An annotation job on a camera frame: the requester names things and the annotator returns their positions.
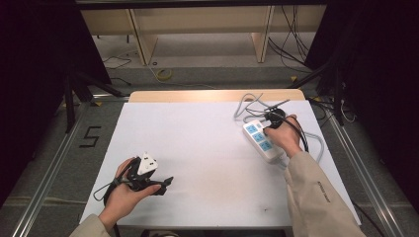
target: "person's right hand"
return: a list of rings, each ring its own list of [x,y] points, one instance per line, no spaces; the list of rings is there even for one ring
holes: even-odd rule
[[[296,115],[290,115],[286,118],[287,121],[292,123],[296,128],[300,129],[298,122],[296,121]],[[280,125],[280,127],[273,129],[266,127],[265,133],[271,137],[274,144],[282,147],[288,157],[293,158],[299,151],[302,151],[299,147],[299,135],[298,133],[286,122]]]

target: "power strip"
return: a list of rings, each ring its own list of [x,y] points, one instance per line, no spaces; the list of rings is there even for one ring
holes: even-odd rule
[[[286,156],[283,148],[272,143],[271,139],[263,132],[264,125],[257,119],[243,125],[243,133],[259,154],[269,164],[280,162],[281,157]]]

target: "sleeve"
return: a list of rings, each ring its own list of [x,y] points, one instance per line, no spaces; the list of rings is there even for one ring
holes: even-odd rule
[[[70,237],[111,237],[97,215],[89,215],[74,231]]]
[[[365,236],[352,211],[310,154],[298,152],[285,177],[294,236]]]

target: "metal frame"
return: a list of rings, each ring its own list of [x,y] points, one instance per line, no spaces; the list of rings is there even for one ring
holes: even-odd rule
[[[78,131],[80,123],[86,114],[87,110],[89,109],[90,103],[82,103],[78,109],[78,115],[76,122],[72,129],[65,133],[61,144],[56,151],[51,164],[49,165],[45,175],[42,178],[40,186],[37,188],[34,196],[31,199],[31,202],[26,207],[24,213],[22,214],[21,218],[19,219],[15,231],[13,232],[13,237],[15,236],[28,236],[35,219],[37,218],[38,213],[41,210],[42,203],[49,192],[49,189],[52,186],[53,181],[55,180],[56,175],[58,174],[59,168],[67,152],[71,146],[71,143],[74,140],[74,137]]]
[[[348,158],[354,167],[355,172],[357,173],[358,178],[361,181],[361,184],[364,187],[364,190],[367,193],[374,209],[377,212],[382,225],[388,236],[402,237],[405,236],[401,226],[398,224],[394,213],[391,208],[388,206],[384,196],[379,191],[374,179],[370,175],[367,167],[365,166],[363,159],[358,153],[354,143],[352,143],[351,138],[344,126],[341,126],[335,118],[331,119],[333,129],[340,142],[342,143],[343,148],[345,149]]]

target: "tripod leg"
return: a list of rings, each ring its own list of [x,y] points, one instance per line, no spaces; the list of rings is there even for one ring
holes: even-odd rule
[[[99,81],[91,78],[90,76],[84,74],[83,72],[75,72],[75,74],[76,74],[77,78],[80,78],[81,80],[83,80],[85,82],[91,83],[91,84],[99,87],[100,89],[111,93],[112,95],[114,95],[116,97],[129,97],[129,94],[124,94],[124,93],[122,93],[122,92],[120,92],[120,91],[102,83],[102,82],[99,82]]]
[[[321,67],[315,69],[314,71],[312,71],[310,74],[308,74],[307,76],[305,76],[301,80],[298,80],[297,82],[290,85],[287,89],[296,89],[296,88],[304,85],[305,83],[307,83],[307,82],[317,78],[321,74],[323,74],[324,71],[327,70],[328,68],[329,68],[329,63],[323,64]]]
[[[65,109],[67,110],[67,129],[65,130],[65,133],[68,133],[76,121],[74,114],[73,95],[71,90],[71,80],[69,75],[65,76],[64,78],[64,95]]]
[[[335,96],[334,96],[334,103],[333,108],[335,109],[335,119],[338,120],[339,124],[343,126],[342,120],[342,99],[343,99],[343,85],[342,85],[342,77],[340,75],[339,69],[336,68],[336,80],[335,80]]]

